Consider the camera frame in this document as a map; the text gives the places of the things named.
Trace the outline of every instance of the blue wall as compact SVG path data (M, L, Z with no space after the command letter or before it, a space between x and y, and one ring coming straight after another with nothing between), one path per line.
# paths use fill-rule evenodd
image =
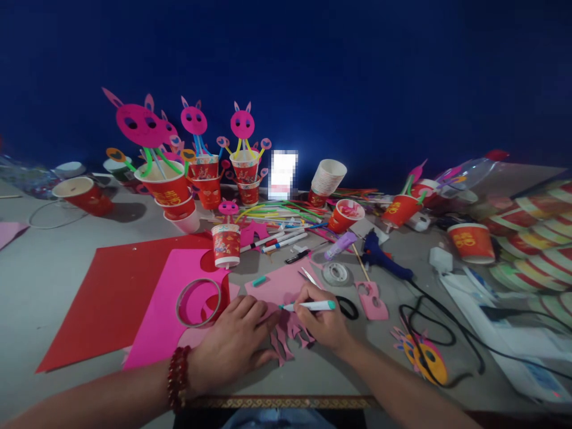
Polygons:
M134 156L100 87L150 92L182 128L201 99L205 141L231 137L252 101L253 139L298 149L302 188L318 161L343 185L395 191L426 157L438 173L499 147L514 162L572 155L569 1L12 0L0 17L4 146L49 167L105 149ZM236 139L231 139L233 146Z

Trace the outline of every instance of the glue gun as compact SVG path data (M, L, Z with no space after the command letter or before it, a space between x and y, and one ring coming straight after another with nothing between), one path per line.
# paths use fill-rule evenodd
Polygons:
M365 236L362 261L369 262L370 265L379 265L402 280L411 280L413 278L413 271L408 268L403 268L389 259L380 248L379 242L380 239L372 228Z

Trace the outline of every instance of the person's right hand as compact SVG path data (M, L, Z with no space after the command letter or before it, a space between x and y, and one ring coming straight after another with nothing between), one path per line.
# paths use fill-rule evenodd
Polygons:
M300 305L309 300L331 300L336 302L337 305L335 310L311 312ZM302 286L300 296L294 303L294 310L300 321L310 331L312 337L321 345L328 347L338 355L352 346L353 337L347 330L346 319L341 314L340 303L334 294L321 290L310 282L306 282Z

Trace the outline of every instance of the marker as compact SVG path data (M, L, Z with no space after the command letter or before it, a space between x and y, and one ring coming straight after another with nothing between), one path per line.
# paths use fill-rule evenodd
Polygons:
M258 247L259 245L264 244L264 243L266 243L266 242L268 242L268 241L270 241L270 240L273 240L273 239L275 239L275 238L277 238L277 237L281 237L281 236L283 236L284 234L285 234L284 231L281 231L281 232L279 232L279 233L277 233L277 234L271 235L270 237L266 237L266 238L263 238L262 240L258 240L258 241L255 242L255 243L249 244L248 246L241 247L241 248L240 248L240 253L243 253L243 252L246 252L247 250L250 250L250 249L252 249L252 248Z
M335 302L334 301L314 301L311 303L302 303L300 304L302 307L306 307L310 311L327 311L327 310L335 310ZM287 306L279 306L282 310L286 310L289 312L294 311L294 304L288 304Z
M289 244L295 243L296 241L301 240L302 238L306 238L307 236L308 236L308 233L307 233L307 232L304 232L304 233L302 233L302 234L300 234L300 235L296 235L295 237L292 237L292 238L290 238L289 240L283 241L283 242L281 242L281 243L276 243L275 245L272 245L272 246L269 246L269 247L263 247L263 248L261 249L261 252L262 252L262 253L270 252L270 251L272 251L272 250L274 250L274 249L284 247L285 245L289 245Z

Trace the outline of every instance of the table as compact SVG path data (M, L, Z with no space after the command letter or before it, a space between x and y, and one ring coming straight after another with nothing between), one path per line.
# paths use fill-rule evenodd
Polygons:
M19 193L0 182L0 195ZM114 197L119 221L87 216L70 225L57 229L30 228L21 237L0 251L0 340L2 353L2 383L0 383L0 422L23 411L30 405L59 391L93 380L120 369L123 352L118 351L77 363L48 374L34 374L39 362L48 350L91 263L95 249L119 244L156 240L179 235L171 224L162 218L162 210L151 197L129 194L124 190ZM32 211L45 202L30 197L0 200L0 220L25 222ZM35 220L58 223L61 209L51 206ZM202 227L211 224L202 221ZM322 238L310 235L299 242L309 247L319 244ZM447 306L459 320L466 323L443 287L437 282L431 266L427 263L431 247L448 242L444 233L432 229L418 233L407 228L391 233L383 245L393 253L394 260L415 272L420 287ZM261 275L282 266L292 256L289 248L283 248L269 259L249 251L241 256L241 263L230 274L230 281L241 286ZM338 259L352 272L355 280L365 280L354 255L345 253ZM381 299L386 303L389 321L367 321L355 287L328 287L337 295L345 296L356 303L360 318L348 322L351 331L361 339L367 339L407 368L411 368L405 355L396 350L395 339L390 335L394 326L402 328L397 313L398 305L415 303L413 289L403 281L379 267L370 271L372 281L381 290ZM422 307L429 315L433 310ZM439 312L434 317L446 322ZM423 328L423 323L416 323ZM445 333L435 325L427 325L430 337L445 339ZM480 348L487 370L483 376L476 373L477 360L464 343L457 329L453 329L459 343L453 347L440 347L447 370L455 375L465 371L474 378L462 381L450 390L440 390L465 409L474 411L534 412L538 411L531 401L519 396L510 386L492 357ZM300 349L299 344L289 340L288 345L295 360L282 368L277 363L269 364L217 394L236 396L309 396L339 395L368 396L366 385L352 370L337 360L331 353L315 344L310 350ZM149 427L169 427L171 415L155 420Z

